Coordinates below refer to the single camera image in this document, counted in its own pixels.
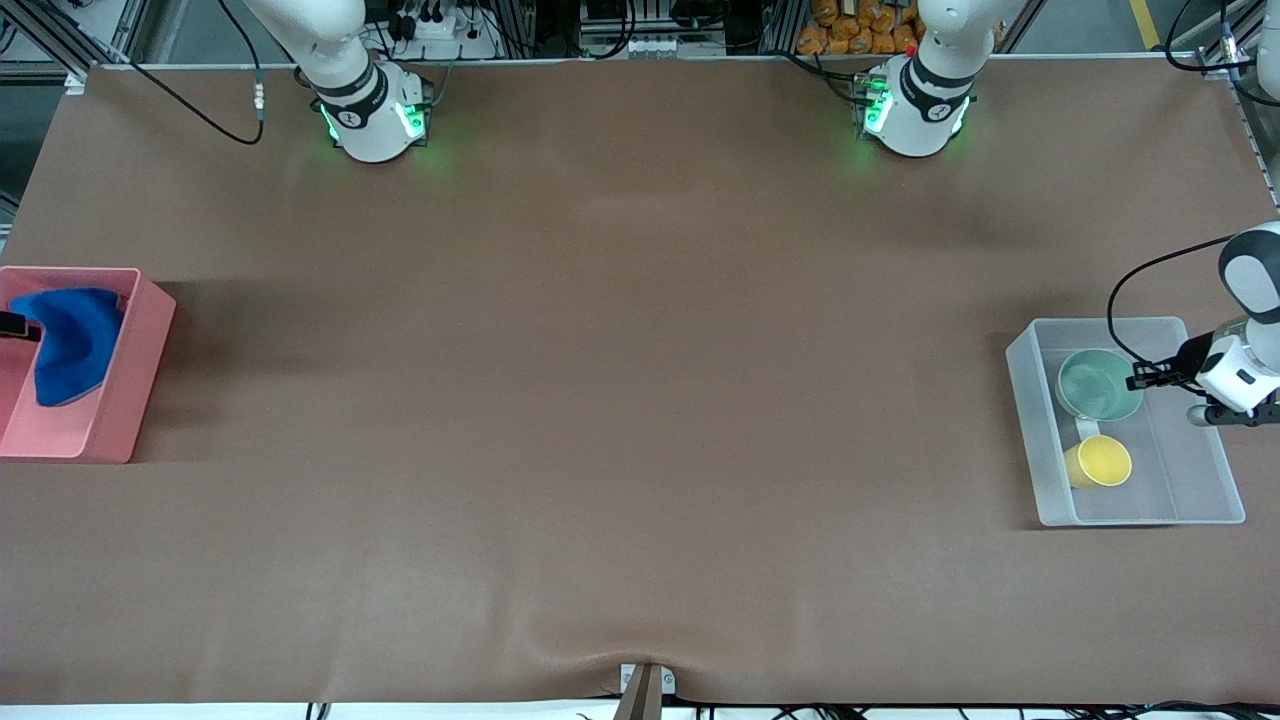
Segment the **yellow cup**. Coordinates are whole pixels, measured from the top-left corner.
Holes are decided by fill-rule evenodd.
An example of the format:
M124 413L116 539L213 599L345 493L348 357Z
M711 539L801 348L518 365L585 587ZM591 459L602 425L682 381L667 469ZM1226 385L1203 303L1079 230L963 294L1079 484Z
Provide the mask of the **yellow cup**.
M1110 436L1092 436L1064 452L1068 483L1074 489L1123 486L1133 473L1133 459L1124 443Z

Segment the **pale green bowl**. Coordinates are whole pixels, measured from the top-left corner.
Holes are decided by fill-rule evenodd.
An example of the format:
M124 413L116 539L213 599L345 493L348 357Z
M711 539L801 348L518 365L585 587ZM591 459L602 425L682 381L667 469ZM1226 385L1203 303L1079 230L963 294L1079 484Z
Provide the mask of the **pale green bowl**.
M1070 415L1089 421L1120 421L1144 404L1140 389L1132 389L1133 365L1105 348L1087 348L1065 359L1059 369L1055 393Z

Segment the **brown table cover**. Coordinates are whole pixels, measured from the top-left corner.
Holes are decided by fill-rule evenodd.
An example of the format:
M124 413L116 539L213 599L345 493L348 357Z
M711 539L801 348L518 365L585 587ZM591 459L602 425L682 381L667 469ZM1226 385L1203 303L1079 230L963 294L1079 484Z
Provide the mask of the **brown table cover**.
M1275 215L1220 83L991 61L895 158L785 61L461 67L426 147L64 97L3 255L178 314L124 466L0 466L0 703L1280 703L1280 433L1234 527L1036 515L1004 351Z

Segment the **clear plastic bin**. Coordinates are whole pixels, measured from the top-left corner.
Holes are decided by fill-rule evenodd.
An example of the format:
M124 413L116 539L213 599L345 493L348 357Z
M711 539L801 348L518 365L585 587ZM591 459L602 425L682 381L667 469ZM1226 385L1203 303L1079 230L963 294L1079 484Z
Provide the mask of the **clear plastic bin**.
M1079 443L1073 415L1056 400L1057 373L1068 356L1105 348L1125 357L1171 357L1187 340L1175 316L1039 318L1006 348L1005 357L1038 518L1047 527L1143 527L1239 524L1245 519L1228 457L1213 428L1193 425L1194 395L1178 387L1142 391L1144 404L1120 421L1102 421L1102 436L1126 446L1128 482L1074 489L1064 452Z

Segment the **aluminium frame profile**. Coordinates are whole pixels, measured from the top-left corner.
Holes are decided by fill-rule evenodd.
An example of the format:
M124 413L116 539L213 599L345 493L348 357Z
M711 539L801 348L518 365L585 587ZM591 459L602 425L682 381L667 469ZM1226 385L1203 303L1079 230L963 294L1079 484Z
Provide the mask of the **aluminium frame profile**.
M1199 59L1208 67L1228 67L1245 76L1260 58L1268 0L1212 0Z
M78 81L116 64L154 0L0 0L0 83Z

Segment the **blue cloth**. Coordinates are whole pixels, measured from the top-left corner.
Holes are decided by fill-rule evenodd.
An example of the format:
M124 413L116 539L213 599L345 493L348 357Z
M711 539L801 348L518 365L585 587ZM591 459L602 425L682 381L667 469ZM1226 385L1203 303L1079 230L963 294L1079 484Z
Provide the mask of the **blue cloth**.
M67 406L105 382L125 315L119 293L92 287L44 290L13 299L9 310L41 331L35 359L38 406Z

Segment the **orange snack packet pile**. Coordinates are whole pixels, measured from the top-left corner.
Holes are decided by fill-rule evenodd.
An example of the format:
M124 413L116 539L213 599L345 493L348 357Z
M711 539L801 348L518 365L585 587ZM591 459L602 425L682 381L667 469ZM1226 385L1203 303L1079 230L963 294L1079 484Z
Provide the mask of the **orange snack packet pile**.
M801 56L909 53L925 36L918 0L806 0Z

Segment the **metal table clamp bracket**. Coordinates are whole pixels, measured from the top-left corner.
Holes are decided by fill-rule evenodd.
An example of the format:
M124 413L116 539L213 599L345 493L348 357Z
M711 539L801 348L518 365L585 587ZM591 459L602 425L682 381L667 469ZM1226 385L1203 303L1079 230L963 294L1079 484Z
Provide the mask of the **metal table clamp bracket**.
M675 671L659 664L623 664L620 692L613 720L662 720L664 700L676 694Z

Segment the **pink plastic bin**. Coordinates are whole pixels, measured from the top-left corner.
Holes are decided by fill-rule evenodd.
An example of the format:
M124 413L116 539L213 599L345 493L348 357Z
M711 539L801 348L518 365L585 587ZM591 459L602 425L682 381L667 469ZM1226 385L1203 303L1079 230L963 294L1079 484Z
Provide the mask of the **pink plastic bin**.
M0 462L123 464L134 451L177 301L136 268L0 266L0 311L44 290L92 287L125 301L105 382L83 398L41 407L38 343L0 338Z

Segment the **white power strip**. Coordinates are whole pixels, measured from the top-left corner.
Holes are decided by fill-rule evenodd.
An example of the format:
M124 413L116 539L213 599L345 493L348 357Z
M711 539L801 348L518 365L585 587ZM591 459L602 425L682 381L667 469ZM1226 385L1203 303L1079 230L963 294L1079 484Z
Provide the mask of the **white power strip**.
M428 9L426 17L401 13L371 38L402 61L484 61L508 59L494 14L480 6Z

